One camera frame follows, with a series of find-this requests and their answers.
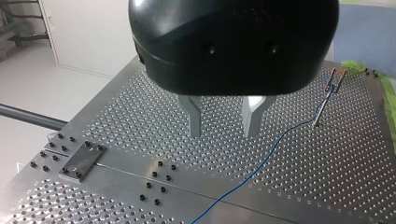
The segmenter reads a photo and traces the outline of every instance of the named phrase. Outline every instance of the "steel bar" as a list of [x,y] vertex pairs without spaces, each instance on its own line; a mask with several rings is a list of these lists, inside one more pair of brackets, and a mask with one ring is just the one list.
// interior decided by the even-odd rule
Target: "steel bar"
[[17,119],[26,123],[34,124],[43,128],[52,129],[54,131],[60,131],[66,121],[60,119],[54,119],[47,116],[39,115],[26,110],[18,109],[9,105],[0,104],[0,115]]

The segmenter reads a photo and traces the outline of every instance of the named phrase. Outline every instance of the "black cap screw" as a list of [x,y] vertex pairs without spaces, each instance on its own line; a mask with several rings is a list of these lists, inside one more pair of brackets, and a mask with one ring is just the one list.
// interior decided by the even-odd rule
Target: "black cap screw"
[[374,77],[378,77],[378,72],[376,70],[373,70]]

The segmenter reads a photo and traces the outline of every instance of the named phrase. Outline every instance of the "pipe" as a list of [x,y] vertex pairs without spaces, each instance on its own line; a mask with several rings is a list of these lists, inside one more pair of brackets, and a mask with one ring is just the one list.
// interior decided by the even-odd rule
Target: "pipe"
[[67,122],[60,119],[54,119],[47,116],[39,115],[26,110],[21,110],[9,105],[0,104],[0,115],[11,119],[17,119],[26,123],[34,124],[43,128],[60,131]]
[[50,39],[49,35],[13,36],[10,41],[33,41],[40,39]]

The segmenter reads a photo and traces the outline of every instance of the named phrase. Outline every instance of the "metal plate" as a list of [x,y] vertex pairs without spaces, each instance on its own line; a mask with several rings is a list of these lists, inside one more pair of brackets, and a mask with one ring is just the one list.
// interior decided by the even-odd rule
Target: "metal plate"
[[[325,63],[321,72],[334,67],[340,65]],[[108,148],[101,166],[218,198],[252,172],[286,129],[311,118],[325,85],[318,76],[303,90],[279,96],[253,138],[243,135],[242,97],[204,97],[202,137],[191,138],[176,96],[133,60],[64,127],[65,139],[47,148],[73,155],[90,139]],[[288,134],[265,167],[224,201],[299,223],[394,223],[396,160],[378,80],[346,75],[320,124]]]
[[[57,176],[67,161],[42,158],[33,161],[36,167],[27,166],[0,193],[0,220],[2,223],[188,223],[197,210],[204,210],[212,199],[185,190],[166,187],[147,179],[128,175],[100,166],[92,167],[82,184]],[[49,170],[43,172],[41,167]],[[140,195],[146,195],[144,201]],[[244,208],[220,203],[214,216],[203,218],[203,223],[275,223],[289,222],[251,212]]]
[[62,167],[59,176],[80,182],[104,151],[105,148],[102,145],[86,141]]

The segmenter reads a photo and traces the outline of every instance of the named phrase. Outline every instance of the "cable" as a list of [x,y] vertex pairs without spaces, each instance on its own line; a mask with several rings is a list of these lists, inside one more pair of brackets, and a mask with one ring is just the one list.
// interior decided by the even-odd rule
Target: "cable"
[[6,15],[8,15],[8,16],[10,16],[10,17],[15,17],[15,18],[20,18],[20,19],[28,19],[28,18],[31,18],[31,19],[40,19],[40,20],[44,20],[43,16],[35,16],[35,15],[26,15],[26,16],[23,15],[23,16],[21,16],[21,15],[15,15],[15,14],[13,14],[12,12],[7,11],[7,10],[3,7],[2,4],[0,4],[0,9],[3,10],[4,14],[6,14]]
[[191,224],[194,224],[194,223],[197,222],[199,219],[201,219],[201,217],[203,217],[207,212],[209,212],[210,209],[212,209],[212,208],[213,208],[217,203],[219,203],[223,198],[227,197],[227,196],[228,196],[229,194],[231,194],[232,192],[234,192],[234,191],[236,191],[237,189],[241,188],[245,183],[248,182],[248,180],[249,180],[251,177],[253,177],[255,174],[257,174],[257,172],[264,166],[264,164],[268,161],[268,159],[270,159],[270,157],[271,157],[271,155],[274,153],[274,151],[275,151],[277,145],[279,145],[280,141],[285,137],[285,135],[286,135],[288,132],[290,132],[290,131],[292,131],[292,130],[294,130],[294,129],[296,129],[296,128],[302,126],[302,125],[305,125],[306,123],[309,123],[309,122],[311,122],[312,120],[314,120],[315,117],[316,117],[317,114],[318,114],[318,110],[319,110],[320,106],[323,104],[323,102],[324,102],[325,100],[329,99],[329,98],[332,96],[332,92],[333,92],[333,91],[334,91],[334,85],[331,84],[331,89],[330,89],[330,92],[331,92],[331,93],[329,94],[328,97],[324,98],[324,99],[320,102],[320,104],[317,106],[317,108],[315,109],[315,114],[314,114],[313,118],[310,119],[310,120],[307,120],[307,121],[305,121],[305,122],[302,122],[302,123],[300,123],[300,124],[298,124],[298,125],[295,125],[295,126],[289,128],[289,129],[287,129],[287,130],[277,139],[276,143],[275,143],[274,146],[271,148],[271,150],[270,150],[270,152],[268,153],[268,155],[265,157],[265,159],[262,161],[262,163],[260,163],[260,165],[256,168],[256,170],[253,171],[253,173],[251,173],[251,174],[250,174],[242,183],[240,183],[238,186],[236,186],[235,188],[231,189],[230,191],[226,192],[226,193],[223,194],[221,197],[219,197],[219,198],[218,198],[215,202],[213,202],[208,208],[206,208],[206,210],[205,210],[200,216],[198,216]]

